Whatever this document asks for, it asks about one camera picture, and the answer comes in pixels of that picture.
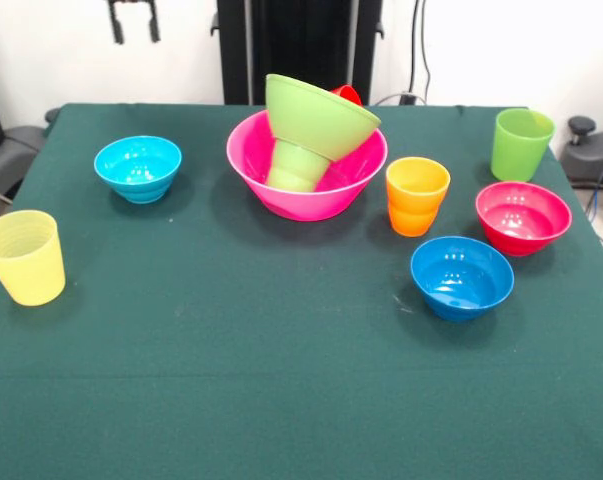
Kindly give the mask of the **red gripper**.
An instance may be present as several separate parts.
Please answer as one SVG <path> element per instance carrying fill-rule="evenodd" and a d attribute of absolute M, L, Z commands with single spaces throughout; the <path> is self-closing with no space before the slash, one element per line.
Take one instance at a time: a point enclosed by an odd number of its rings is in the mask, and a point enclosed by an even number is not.
<path fill-rule="evenodd" d="M 150 37 L 153 43 L 157 43 L 160 41 L 160 30 L 158 24 L 158 16 L 157 9 L 154 0 L 108 0 L 109 3 L 109 18 L 112 27 L 113 38 L 116 44 L 122 45 L 124 43 L 124 36 L 122 32 L 121 23 L 118 20 L 116 13 L 116 5 L 115 3 L 145 3 L 148 4 L 150 10 L 150 20 L 149 20 L 149 29 L 150 29 Z"/>

